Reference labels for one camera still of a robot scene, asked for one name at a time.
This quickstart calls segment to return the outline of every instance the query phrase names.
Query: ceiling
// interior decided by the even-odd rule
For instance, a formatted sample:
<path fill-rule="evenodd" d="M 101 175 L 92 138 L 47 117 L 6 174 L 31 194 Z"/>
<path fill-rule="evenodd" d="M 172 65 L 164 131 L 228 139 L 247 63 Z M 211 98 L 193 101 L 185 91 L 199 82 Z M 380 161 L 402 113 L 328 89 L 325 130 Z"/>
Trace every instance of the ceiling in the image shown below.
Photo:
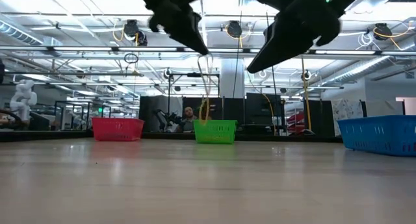
<path fill-rule="evenodd" d="M 209 48 L 237 48 L 238 40 L 230 38 L 222 31 L 222 28 L 230 20 L 240 20 L 240 18 L 243 31 L 247 35 L 242 40 L 243 48 L 261 48 L 265 41 L 263 31 L 272 22 L 274 15 L 278 13 L 276 9 L 255 1 L 240 6 L 239 0 L 202 0 L 192 3 L 192 7 L 195 12 L 203 15 L 200 30 L 203 36 L 206 37 L 206 44 Z M 50 36 L 65 46 L 134 46 L 133 42 L 129 40 L 123 39 L 120 42 L 117 40 L 122 35 L 122 25 L 127 19 L 138 20 L 140 29 L 146 33 L 148 46 L 150 47 L 182 46 L 166 34 L 149 31 L 146 23 L 152 12 L 146 9 L 143 0 L 1 0 L 0 9 L 4 17 L 21 25 L 33 35 Z M 319 49 L 377 50 L 392 48 L 394 45 L 391 40 L 369 42 L 367 38 L 362 37 L 362 33 L 366 32 L 367 29 L 372 30 L 375 23 L 386 23 L 393 34 L 407 32 L 396 39 L 398 43 L 406 40 L 415 33 L 414 28 L 408 29 L 412 27 L 411 22 L 415 17 L 415 9 L 416 3 L 414 2 L 387 2 L 376 7 L 353 8 L 341 18 L 341 34 L 333 42 Z M 84 25 L 88 30 L 94 32 L 95 36 L 92 36 L 80 25 Z M 362 46 L 363 43 L 367 42 L 368 46 Z M 5 36 L 0 37 L 0 44 L 24 45 Z M 45 68 L 52 67 L 52 60 L 44 59 L 40 53 L 14 51 L 13 54 L 27 58 Z M 68 55 L 68 58 L 81 56 L 81 54 L 74 52 L 65 52 L 64 54 Z M 89 53 L 88 55 L 108 56 L 108 53 Z M 128 64 L 120 59 L 124 55 L 125 53 L 118 54 L 119 59 L 56 59 L 54 68 L 60 66 L 58 72 L 83 70 L 89 73 L 120 73 L 121 71 L 130 73 L 135 70 L 145 76 L 114 76 L 110 77 L 110 81 L 136 84 L 166 84 L 167 80 L 163 79 L 166 68 L 170 68 L 176 73 L 198 72 L 198 55 L 195 53 L 138 53 L 140 60 L 136 64 Z M 2 58 L 10 58 L 9 56 L 10 54 L 2 55 Z M 221 60 L 225 57 L 222 55 L 214 57 L 213 73 L 220 72 Z M 241 56 L 242 62 L 247 66 L 253 57 L 254 55 Z M 357 60 L 359 59 L 353 56 L 333 56 L 324 59 L 322 59 L 322 56 L 311 56 L 305 59 L 304 66 L 317 78 L 324 79 L 325 76 L 335 73 Z M 274 73 L 276 83 L 280 85 L 299 85 L 302 60 L 294 58 L 282 62 L 274 67 Z M 247 86 L 251 83 L 258 85 L 272 84 L 273 76 L 271 74 L 271 69 L 268 69 L 265 73 L 246 75 L 245 83 Z M 64 75 L 56 78 L 65 79 Z M 103 78 L 97 75 L 84 79 L 88 79 L 88 82 L 99 82 L 99 79 Z M 73 76 L 66 80 L 81 82 L 80 79 L 74 79 Z M 177 84 L 202 84 L 202 80 L 185 77 Z M 125 88 L 139 95 L 157 95 L 161 92 L 167 92 L 167 88 L 164 87 L 156 89 L 129 85 Z M 89 87 L 89 90 L 91 89 L 106 93 L 106 90 L 103 90 L 102 87 L 98 89 Z M 267 88 L 263 91 L 274 92 L 273 89 Z M 197 86 L 174 93 L 203 94 L 205 91 L 203 87 Z"/>

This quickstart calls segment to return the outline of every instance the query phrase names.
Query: person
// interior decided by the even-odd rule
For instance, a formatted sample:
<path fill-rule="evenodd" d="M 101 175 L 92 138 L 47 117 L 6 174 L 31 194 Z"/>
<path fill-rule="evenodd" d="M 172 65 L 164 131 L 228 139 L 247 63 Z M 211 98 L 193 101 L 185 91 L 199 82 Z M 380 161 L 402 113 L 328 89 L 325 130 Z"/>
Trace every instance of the person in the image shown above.
<path fill-rule="evenodd" d="M 185 115 L 184 120 L 182 120 L 181 124 L 177 126 L 176 132 L 184 132 L 184 133 L 190 133 L 194 131 L 194 123 L 193 121 L 197 119 L 197 117 L 194 115 L 194 111 L 191 107 L 185 108 Z"/>

